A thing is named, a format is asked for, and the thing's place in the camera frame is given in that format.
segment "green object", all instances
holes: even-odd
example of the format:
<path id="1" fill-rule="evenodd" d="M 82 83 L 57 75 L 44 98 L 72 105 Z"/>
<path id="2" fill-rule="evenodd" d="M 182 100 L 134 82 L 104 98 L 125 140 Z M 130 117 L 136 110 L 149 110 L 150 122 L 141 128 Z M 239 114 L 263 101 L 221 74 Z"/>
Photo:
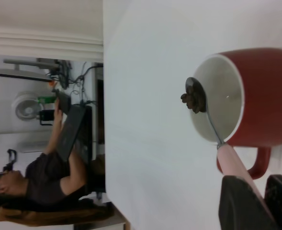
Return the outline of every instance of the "green object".
<path id="1" fill-rule="evenodd" d="M 39 104 L 49 104 L 49 103 L 55 103 L 57 97 L 50 96 L 50 97 L 38 97 L 37 101 Z"/>

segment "white fan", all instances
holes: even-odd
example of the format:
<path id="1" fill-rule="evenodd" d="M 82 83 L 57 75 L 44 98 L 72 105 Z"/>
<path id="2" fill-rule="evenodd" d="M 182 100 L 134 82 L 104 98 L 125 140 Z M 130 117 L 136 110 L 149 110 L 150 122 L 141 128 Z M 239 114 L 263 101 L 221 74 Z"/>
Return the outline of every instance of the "white fan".
<path id="1" fill-rule="evenodd" d="M 38 96 L 33 92 L 21 92 L 12 103 L 16 116 L 22 121 L 36 119 L 42 105 L 37 101 Z"/>

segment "desk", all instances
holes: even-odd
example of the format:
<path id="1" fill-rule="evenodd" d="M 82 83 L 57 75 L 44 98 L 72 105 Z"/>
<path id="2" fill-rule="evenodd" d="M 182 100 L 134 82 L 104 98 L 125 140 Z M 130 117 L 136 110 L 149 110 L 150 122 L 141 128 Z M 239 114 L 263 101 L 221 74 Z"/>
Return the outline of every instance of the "desk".
<path id="1" fill-rule="evenodd" d="M 220 229 L 216 147 L 180 96 L 207 55 L 258 46 L 282 46 L 282 0 L 104 0 L 106 188 L 134 228 Z"/>
<path id="2" fill-rule="evenodd" d="M 81 75 L 82 73 L 82 66 L 83 66 L 84 62 L 82 61 L 71 61 L 71 66 L 72 66 L 72 70 L 71 70 L 71 78 L 74 80 L 76 79 L 78 76 Z M 94 63 L 91 62 L 87 62 L 84 66 L 84 70 L 83 72 L 85 72 L 89 67 L 91 67 L 92 65 L 94 65 Z M 88 100 L 95 100 L 96 98 L 96 82 L 95 82 L 95 70 L 92 69 L 89 71 L 89 73 L 87 74 L 87 76 L 84 78 L 84 89 L 85 89 L 85 94 L 86 97 L 88 98 Z M 70 84 L 69 87 L 64 90 L 61 88 L 60 84 L 58 83 L 56 85 L 56 89 L 59 89 L 63 92 L 65 92 L 67 95 L 71 96 L 71 103 L 72 104 L 78 104 L 80 103 L 80 96 L 76 95 L 74 93 L 72 93 L 73 90 L 79 90 L 79 87 L 73 87 L 73 84 Z M 97 152 L 98 152 L 98 148 L 99 145 L 96 143 L 97 141 L 97 107 L 94 106 L 93 104 L 90 104 L 88 106 L 92 107 L 92 125 L 93 125 L 93 155 L 92 155 L 92 160 L 94 160 L 96 158 Z M 66 120 L 66 115 L 63 115 L 63 122 Z"/>

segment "black laptop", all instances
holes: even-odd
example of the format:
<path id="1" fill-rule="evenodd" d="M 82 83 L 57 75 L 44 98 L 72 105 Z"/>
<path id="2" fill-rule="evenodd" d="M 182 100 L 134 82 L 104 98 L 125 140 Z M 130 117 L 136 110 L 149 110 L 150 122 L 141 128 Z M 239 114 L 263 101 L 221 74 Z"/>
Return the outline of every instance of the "black laptop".
<path id="1" fill-rule="evenodd" d="M 63 129 L 57 143 L 57 153 L 63 161 L 67 161 L 83 125 L 86 108 L 84 106 L 72 105 L 68 117 L 64 122 Z"/>

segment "person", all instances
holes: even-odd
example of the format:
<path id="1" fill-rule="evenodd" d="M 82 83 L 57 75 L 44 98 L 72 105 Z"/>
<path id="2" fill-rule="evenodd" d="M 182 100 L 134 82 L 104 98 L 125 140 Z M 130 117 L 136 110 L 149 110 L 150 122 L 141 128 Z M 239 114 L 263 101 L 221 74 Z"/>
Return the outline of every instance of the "person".
<path id="1" fill-rule="evenodd" d="M 28 200 L 41 206 L 52 206 L 62 201 L 77 201 L 85 194 L 86 167 L 73 149 L 68 162 L 56 153 L 62 129 L 62 111 L 55 103 L 54 125 L 48 146 L 28 165 L 25 177 L 20 171 L 0 173 L 0 206 L 11 200 Z"/>

